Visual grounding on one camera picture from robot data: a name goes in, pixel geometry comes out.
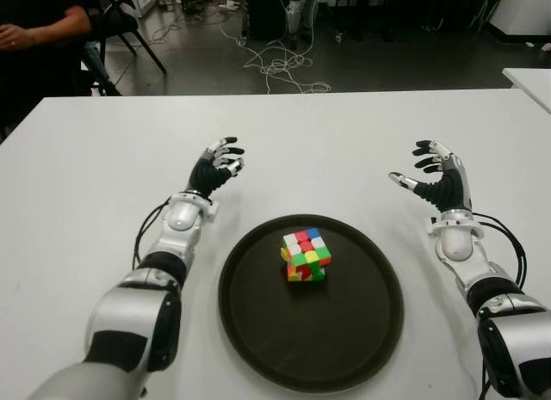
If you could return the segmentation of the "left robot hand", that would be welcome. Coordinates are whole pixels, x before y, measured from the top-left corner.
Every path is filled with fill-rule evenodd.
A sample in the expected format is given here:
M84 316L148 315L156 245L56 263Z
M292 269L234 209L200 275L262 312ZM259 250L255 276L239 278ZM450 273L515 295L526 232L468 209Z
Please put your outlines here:
M208 199L212 192L235 177L245 165L245 150L237 147L236 137L221 138L201 154L192 169L186 190Z

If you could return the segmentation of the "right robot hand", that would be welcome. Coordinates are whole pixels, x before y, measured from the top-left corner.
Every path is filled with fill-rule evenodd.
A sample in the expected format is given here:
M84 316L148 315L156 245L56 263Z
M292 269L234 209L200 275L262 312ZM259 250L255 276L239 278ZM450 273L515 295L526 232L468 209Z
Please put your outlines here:
M441 173L437 182L420 182L399 172L390 172L389 178L431 203L439 212L473 210L467 173L462 160L446 145L436 140L420 140L412 152L424 158L415 164L425 174Z

